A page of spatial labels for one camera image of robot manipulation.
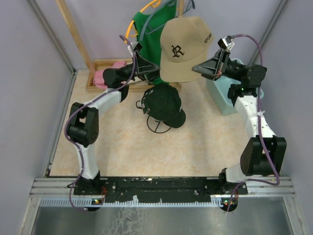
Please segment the black cap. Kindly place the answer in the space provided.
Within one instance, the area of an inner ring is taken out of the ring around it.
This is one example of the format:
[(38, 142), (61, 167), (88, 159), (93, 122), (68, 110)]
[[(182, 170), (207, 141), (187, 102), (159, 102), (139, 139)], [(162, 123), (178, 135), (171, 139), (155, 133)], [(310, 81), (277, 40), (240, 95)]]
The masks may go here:
[(139, 108), (144, 114), (172, 128), (180, 128), (186, 121), (178, 90), (169, 84), (160, 83), (146, 90)]

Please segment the khaki cap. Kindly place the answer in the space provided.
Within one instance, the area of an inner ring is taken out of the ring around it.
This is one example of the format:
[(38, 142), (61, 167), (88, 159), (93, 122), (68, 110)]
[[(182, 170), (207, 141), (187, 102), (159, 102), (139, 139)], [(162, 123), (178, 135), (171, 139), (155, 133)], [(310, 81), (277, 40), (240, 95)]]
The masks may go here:
[(195, 81), (200, 74), (192, 68), (207, 60), (214, 36), (199, 16), (169, 20), (160, 36), (160, 78), (165, 82)]

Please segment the wooden clothes rack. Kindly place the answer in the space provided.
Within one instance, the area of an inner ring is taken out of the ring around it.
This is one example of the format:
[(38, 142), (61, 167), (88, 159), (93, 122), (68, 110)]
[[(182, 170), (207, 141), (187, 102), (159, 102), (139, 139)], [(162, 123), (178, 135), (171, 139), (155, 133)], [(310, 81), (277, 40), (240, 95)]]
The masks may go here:
[[(95, 72), (99, 70), (103, 70), (113, 65), (114, 62), (117, 62), (119, 59), (96, 59), (94, 61), (91, 60), (89, 53), (83, 43), (83, 40), (79, 34), (79, 31), (76, 27), (74, 19), (70, 13), (70, 10), (65, 2), (65, 0), (56, 0), (57, 6), (67, 24), (67, 27), (72, 35), (74, 42), (83, 57), (83, 60), (89, 70), (89, 76), (87, 79), (86, 90), (88, 93), (100, 94), (104, 90), (96, 88), (93, 84), (93, 79), (95, 76)], [(181, 84), (178, 82), (170, 83), (171, 86), (181, 91)], [(130, 86), (131, 93), (139, 93), (143, 92), (148, 88), (151, 88), (152, 85), (132, 85)]]

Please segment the black wire hat stand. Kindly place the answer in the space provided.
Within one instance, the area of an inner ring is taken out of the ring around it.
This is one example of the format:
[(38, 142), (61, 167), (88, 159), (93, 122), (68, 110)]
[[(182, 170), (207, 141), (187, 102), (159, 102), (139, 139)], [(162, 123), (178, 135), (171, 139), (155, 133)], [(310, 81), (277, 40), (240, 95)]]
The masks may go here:
[(146, 126), (148, 130), (155, 134), (165, 134), (172, 129), (165, 122), (155, 120), (151, 116), (147, 115)]

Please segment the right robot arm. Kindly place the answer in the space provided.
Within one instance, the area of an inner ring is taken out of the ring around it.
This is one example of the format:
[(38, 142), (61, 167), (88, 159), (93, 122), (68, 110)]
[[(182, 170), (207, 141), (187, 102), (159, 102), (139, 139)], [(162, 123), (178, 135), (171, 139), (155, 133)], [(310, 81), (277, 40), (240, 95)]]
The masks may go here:
[(219, 49), (211, 59), (193, 66), (202, 77), (215, 81), (222, 76), (237, 80), (231, 84), (227, 97), (242, 117), (249, 141), (241, 154), (240, 162), (223, 171), (219, 190), (231, 193), (236, 183), (274, 175), (279, 178), (287, 148), (284, 137), (278, 137), (268, 125), (260, 105), (260, 87), (267, 72), (262, 65), (244, 65), (229, 58), (230, 52)]

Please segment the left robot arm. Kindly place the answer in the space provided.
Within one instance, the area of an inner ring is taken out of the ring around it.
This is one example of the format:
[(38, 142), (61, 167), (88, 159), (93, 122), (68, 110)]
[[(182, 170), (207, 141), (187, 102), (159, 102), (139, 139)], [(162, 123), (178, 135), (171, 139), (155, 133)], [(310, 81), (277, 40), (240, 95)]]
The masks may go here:
[(106, 90), (86, 103), (75, 102), (65, 124), (65, 137), (78, 155), (80, 173), (69, 186), (81, 188), (91, 194), (102, 188), (100, 171), (96, 163), (95, 142), (99, 135), (99, 117), (128, 95), (129, 86), (148, 83), (158, 77), (159, 66), (144, 59), (139, 52), (133, 53), (133, 61), (120, 68), (103, 71)]

